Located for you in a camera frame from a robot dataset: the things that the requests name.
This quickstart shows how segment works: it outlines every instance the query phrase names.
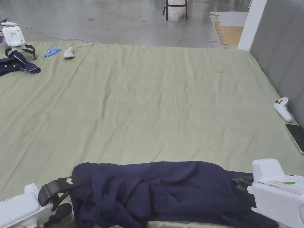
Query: gray floor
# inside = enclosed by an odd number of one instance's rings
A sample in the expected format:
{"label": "gray floor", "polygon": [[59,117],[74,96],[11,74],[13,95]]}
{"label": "gray floor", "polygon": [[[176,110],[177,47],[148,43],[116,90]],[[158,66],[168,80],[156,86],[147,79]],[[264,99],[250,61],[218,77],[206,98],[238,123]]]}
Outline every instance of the gray floor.
{"label": "gray floor", "polygon": [[[188,20],[166,22],[164,0],[0,0],[0,20],[62,39],[174,47],[211,47],[210,12],[246,11],[250,0],[189,1]],[[26,41],[55,41],[22,28]]]}

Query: navy blue cloth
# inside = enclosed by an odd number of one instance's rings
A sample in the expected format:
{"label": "navy blue cloth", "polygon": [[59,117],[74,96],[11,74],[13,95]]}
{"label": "navy blue cloth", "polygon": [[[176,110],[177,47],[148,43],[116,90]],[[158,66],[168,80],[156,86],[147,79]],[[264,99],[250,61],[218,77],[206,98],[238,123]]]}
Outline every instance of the navy blue cloth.
{"label": "navy blue cloth", "polygon": [[27,62],[25,57],[17,51],[10,53],[8,58],[0,59],[0,76],[19,70],[25,70],[30,73],[39,73],[41,71],[35,64]]}
{"label": "navy blue cloth", "polygon": [[78,228],[145,228],[147,221],[188,221],[237,228],[277,228],[276,222],[245,211],[230,187],[249,173],[225,171],[202,162],[116,165],[82,163],[71,190]]}

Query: smartphone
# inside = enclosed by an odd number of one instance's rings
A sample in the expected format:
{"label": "smartphone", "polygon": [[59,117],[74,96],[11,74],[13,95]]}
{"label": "smartphone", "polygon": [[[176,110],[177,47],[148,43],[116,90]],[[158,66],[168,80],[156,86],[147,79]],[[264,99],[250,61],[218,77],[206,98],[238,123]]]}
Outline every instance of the smartphone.
{"label": "smartphone", "polygon": [[285,126],[299,152],[304,155],[304,129],[301,126],[293,124],[286,124]]}

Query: mattress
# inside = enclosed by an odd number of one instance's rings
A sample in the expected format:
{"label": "mattress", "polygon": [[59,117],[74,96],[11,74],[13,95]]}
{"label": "mattress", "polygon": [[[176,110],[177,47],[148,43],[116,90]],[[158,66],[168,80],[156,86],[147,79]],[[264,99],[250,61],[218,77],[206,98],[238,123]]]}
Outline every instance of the mattress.
{"label": "mattress", "polygon": [[[65,49],[86,44],[32,45],[42,71],[0,77],[0,201],[82,162],[197,160],[252,172],[253,160],[275,158],[304,175],[273,108],[279,96],[247,51],[96,44],[65,60]],[[41,58],[54,46],[62,51]]]}

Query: gray headboard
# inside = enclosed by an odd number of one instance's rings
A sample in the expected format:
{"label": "gray headboard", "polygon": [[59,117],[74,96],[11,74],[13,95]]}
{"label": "gray headboard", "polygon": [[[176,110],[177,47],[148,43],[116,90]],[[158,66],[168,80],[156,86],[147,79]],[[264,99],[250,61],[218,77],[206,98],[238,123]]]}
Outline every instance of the gray headboard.
{"label": "gray headboard", "polygon": [[304,0],[268,0],[250,52],[304,127]]}

